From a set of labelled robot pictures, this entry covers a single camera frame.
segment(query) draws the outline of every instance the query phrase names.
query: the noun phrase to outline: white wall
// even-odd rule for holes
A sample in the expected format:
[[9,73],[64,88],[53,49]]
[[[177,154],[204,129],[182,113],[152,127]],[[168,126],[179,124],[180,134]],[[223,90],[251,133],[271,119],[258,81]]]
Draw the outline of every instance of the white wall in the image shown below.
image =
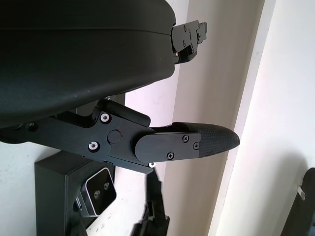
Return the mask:
[[[174,121],[233,128],[259,0],[190,0],[187,21],[208,23],[198,55],[181,65]],[[227,153],[169,162],[164,181],[168,236],[203,236],[210,227]]]
[[217,236],[279,236],[315,166],[314,12],[276,1]]

